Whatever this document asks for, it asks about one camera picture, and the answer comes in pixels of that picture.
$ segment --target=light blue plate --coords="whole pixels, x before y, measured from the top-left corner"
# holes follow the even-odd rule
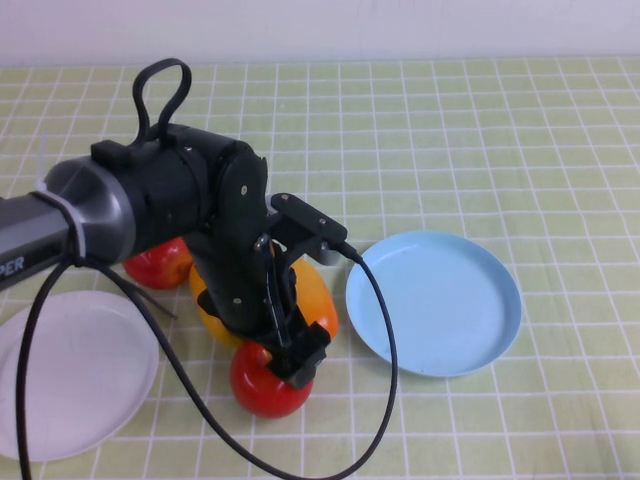
[[[515,340],[522,316],[518,288],[479,245],[448,233],[407,232],[363,257],[387,303],[403,370],[432,377],[470,373]],[[349,274],[346,300],[362,340],[390,361],[380,306],[359,266]]]

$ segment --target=red tomato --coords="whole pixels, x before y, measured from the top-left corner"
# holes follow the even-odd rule
[[[231,361],[231,390],[238,403],[254,415],[286,417],[307,400],[313,381],[297,390],[271,373],[269,360],[269,352],[257,343],[243,343]]]
[[[182,238],[175,238],[126,260],[122,266],[136,282],[157,290],[169,290],[189,278],[193,264]]]

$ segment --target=green checkered tablecloth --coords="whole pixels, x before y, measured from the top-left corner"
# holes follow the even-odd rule
[[[136,133],[140,67],[0,70],[0,195],[45,163]],[[640,58],[482,59],[193,68],[175,121],[238,136],[289,191],[344,222],[365,249],[413,229],[464,235],[498,256],[523,326],[493,366],[449,381],[401,375],[389,433],[358,477],[640,478]],[[157,115],[176,72],[147,91]],[[187,288],[154,292],[163,324],[213,413],[241,443],[294,473],[351,463],[377,427],[388,365],[349,327],[348,266],[321,269],[342,329],[303,409],[252,418],[233,400],[231,352],[205,333]],[[3,292],[1,319],[43,276]],[[57,292],[113,291],[70,271]],[[172,371],[116,437],[39,478],[262,476],[205,427]],[[18,477],[0,460],[0,478]]]

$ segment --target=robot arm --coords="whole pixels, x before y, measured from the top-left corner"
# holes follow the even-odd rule
[[[142,89],[170,66],[182,67],[182,82],[149,128]],[[0,201],[0,290],[69,250],[114,264],[181,236],[207,285],[200,306],[263,345],[271,370],[301,388],[330,337],[297,308],[291,265],[304,254],[331,262],[347,231],[291,194],[267,199],[266,159],[246,143],[170,124],[190,82],[178,60],[147,67],[134,81],[140,129],[131,145],[96,143],[53,167],[43,188]]]

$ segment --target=white plate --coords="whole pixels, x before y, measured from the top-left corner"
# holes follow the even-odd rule
[[[15,384],[29,308],[0,327],[0,454],[17,458]],[[29,456],[84,452],[140,408],[158,369],[158,343],[127,299],[106,292],[51,296],[42,309],[27,372]]]

